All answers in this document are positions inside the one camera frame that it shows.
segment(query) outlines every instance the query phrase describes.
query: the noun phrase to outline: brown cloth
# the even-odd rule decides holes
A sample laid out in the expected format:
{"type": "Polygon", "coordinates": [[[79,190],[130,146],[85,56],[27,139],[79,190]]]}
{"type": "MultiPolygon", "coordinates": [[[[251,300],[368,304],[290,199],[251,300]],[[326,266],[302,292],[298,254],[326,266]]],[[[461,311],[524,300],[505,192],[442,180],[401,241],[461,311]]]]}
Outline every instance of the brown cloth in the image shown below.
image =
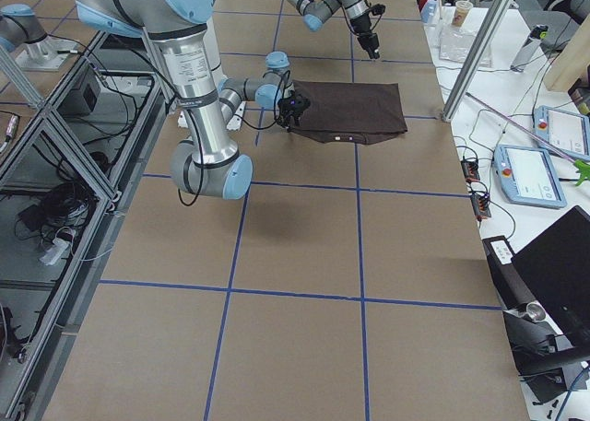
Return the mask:
{"type": "Polygon", "coordinates": [[[293,81],[312,105],[291,132],[318,142],[362,145],[383,142],[407,131],[397,84],[293,81]]]}

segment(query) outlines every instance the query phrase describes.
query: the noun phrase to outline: green clamp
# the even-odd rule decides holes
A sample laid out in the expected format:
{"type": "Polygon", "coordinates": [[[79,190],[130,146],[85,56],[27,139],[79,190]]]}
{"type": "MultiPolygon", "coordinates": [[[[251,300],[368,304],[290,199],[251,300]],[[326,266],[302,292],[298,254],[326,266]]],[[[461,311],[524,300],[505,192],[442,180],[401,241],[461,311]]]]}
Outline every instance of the green clamp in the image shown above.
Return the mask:
{"type": "Polygon", "coordinates": [[[580,174],[578,182],[575,183],[576,186],[580,186],[583,181],[590,181],[590,164],[586,163],[585,161],[575,160],[573,165],[578,169],[577,173],[580,174]]]}

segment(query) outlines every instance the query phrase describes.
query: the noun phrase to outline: paper cup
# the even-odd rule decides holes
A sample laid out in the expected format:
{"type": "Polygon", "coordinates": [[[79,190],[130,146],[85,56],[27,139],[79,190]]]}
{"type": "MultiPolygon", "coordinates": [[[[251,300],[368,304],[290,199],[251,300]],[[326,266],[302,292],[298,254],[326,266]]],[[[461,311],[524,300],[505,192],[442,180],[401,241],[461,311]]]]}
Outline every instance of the paper cup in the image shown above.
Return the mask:
{"type": "Polygon", "coordinates": [[[467,0],[459,0],[455,2],[455,9],[454,9],[454,16],[453,16],[453,26],[460,27],[465,22],[467,14],[469,14],[469,10],[473,8],[473,4],[471,2],[467,2],[467,0]]]}

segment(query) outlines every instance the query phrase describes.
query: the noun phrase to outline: cardboard table surface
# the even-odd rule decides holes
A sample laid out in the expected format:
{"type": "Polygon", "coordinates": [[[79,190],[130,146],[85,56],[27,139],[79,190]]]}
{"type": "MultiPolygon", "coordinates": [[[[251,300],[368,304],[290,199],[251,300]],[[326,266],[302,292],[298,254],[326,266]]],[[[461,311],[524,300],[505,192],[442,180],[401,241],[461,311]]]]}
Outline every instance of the cardboard table surface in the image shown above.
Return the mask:
{"type": "Polygon", "coordinates": [[[45,420],[527,419],[416,1],[371,1],[375,63],[341,14],[310,33],[283,0],[216,2],[226,75],[281,50],[293,78],[398,83],[408,133],[321,145],[244,125],[250,192],[186,208],[169,119],[45,420]]]}

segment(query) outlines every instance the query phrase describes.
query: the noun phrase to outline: spray bottle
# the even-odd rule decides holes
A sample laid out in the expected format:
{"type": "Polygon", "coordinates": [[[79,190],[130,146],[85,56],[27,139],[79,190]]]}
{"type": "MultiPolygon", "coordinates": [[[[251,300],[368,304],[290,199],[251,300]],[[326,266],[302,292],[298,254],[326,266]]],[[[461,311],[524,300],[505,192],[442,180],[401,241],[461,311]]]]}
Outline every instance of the spray bottle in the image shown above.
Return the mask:
{"type": "Polygon", "coordinates": [[[549,27],[547,25],[536,25],[528,35],[521,47],[520,51],[514,57],[513,63],[510,65],[510,69],[516,71],[517,73],[522,73],[525,71],[525,67],[531,61],[533,54],[537,50],[538,46],[541,44],[541,41],[547,36],[547,30],[549,27]]]}

